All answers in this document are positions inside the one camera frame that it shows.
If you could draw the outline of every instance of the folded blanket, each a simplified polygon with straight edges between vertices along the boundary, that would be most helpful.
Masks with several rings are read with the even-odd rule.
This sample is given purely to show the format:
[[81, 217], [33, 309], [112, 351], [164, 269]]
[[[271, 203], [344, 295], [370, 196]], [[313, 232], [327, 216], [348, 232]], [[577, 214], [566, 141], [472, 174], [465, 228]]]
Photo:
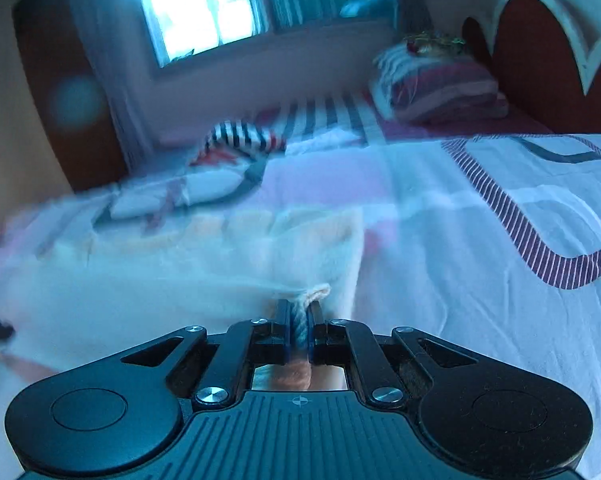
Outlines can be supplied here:
[[[67, 370], [183, 326], [217, 333], [271, 317], [279, 298], [296, 301], [302, 320], [328, 294], [327, 316], [351, 317], [362, 247], [358, 210], [198, 215], [184, 231], [58, 244], [0, 280], [0, 317], [16, 328], [8, 352]], [[290, 388], [309, 386], [301, 370]]]

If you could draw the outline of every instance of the black plastic device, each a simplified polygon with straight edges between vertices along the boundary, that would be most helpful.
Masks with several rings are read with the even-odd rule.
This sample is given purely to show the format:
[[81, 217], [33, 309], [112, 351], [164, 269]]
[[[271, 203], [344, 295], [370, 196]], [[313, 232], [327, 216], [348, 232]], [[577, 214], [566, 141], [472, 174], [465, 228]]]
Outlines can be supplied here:
[[409, 327], [307, 313], [309, 359], [347, 391], [250, 389], [290, 357], [291, 304], [190, 326], [33, 384], [5, 416], [23, 479], [577, 480], [593, 423], [546, 378]]

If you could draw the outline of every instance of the metal screw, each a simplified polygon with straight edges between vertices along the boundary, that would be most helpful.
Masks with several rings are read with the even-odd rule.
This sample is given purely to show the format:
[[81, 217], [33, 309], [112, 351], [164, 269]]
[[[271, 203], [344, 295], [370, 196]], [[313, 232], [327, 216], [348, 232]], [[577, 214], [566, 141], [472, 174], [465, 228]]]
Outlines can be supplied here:
[[377, 402], [395, 404], [403, 400], [403, 393], [398, 388], [376, 388], [371, 396]]
[[229, 394], [227, 393], [227, 390], [219, 388], [218, 386], [203, 388], [196, 393], [196, 399], [204, 404], [219, 404], [228, 397]]

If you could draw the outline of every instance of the headboard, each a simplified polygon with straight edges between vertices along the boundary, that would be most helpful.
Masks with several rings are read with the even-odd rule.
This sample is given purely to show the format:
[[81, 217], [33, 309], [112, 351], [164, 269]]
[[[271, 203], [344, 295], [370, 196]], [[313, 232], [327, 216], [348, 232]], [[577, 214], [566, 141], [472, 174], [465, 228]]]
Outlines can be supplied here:
[[589, 48], [558, 0], [500, 0], [463, 37], [514, 105], [557, 133], [601, 133], [601, 40]]

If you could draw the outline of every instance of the striped pattern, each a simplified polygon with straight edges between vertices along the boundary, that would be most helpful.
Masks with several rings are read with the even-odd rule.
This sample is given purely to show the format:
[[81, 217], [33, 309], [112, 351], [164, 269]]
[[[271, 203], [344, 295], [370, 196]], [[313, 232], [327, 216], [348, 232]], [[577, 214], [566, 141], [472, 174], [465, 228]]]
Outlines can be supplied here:
[[477, 135], [470, 137], [467, 141], [480, 142], [481, 140], [494, 140], [494, 139], [555, 139], [558, 137], [564, 137], [563, 134], [488, 134], [488, 135]]
[[205, 140], [200, 155], [207, 155], [215, 146], [221, 145], [248, 153], [269, 153], [284, 149], [284, 144], [276, 139], [273, 132], [245, 121], [216, 124]]
[[316, 132], [335, 126], [358, 134], [364, 144], [384, 139], [373, 107], [362, 94], [349, 92], [295, 102], [261, 121], [290, 142], [312, 139]]
[[522, 137], [512, 137], [512, 140], [515, 140], [526, 150], [528, 150], [528, 152], [548, 162], [558, 162], [560, 164], [582, 164], [584, 162], [591, 162], [593, 160], [601, 160], [601, 155], [599, 153], [590, 152], [588, 150], [587, 152], [583, 153], [572, 153], [571, 155], [563, 155], [562, 153], [556, 153], [552, 152], [551, 150], [546, 150], [539, 144], [531, 142], [527, 139], [523, 139]]
[[575, 135], [570, 135], [567, 137], [570, 137], [572, 139], [577, 140], [578, 142], [583, 143], [585, 146], [587, 146], [589, 149], [591, 149], [594, 153], [596, 153], [601, 158], [601, 149], [598, 146], [596, 146], [593, 142], [591, 142], [589, 139], [585, 139], [584, 137], [579, 137], [579, 136], [575, 136]]
[[546, 284], [573, 290], [594, 282], [601, 276], [601, 250], [575, 258], [554, 253], [524, 213], [506, 192], [467, 152], [465, 139], [449, 140], [442, 147], [465, 173], [474, 189], [498, 216], [516, 250], [529, 268]]
[[465, 120], [508, 113], [498, 81], [471, 56], [415, 56], [403, 42], [380, 54], [375, 63], [380, 72], [375, 98], [382, 100], [378, 107], [391, 108], [401, 123], [458, 120], [457, 112]]

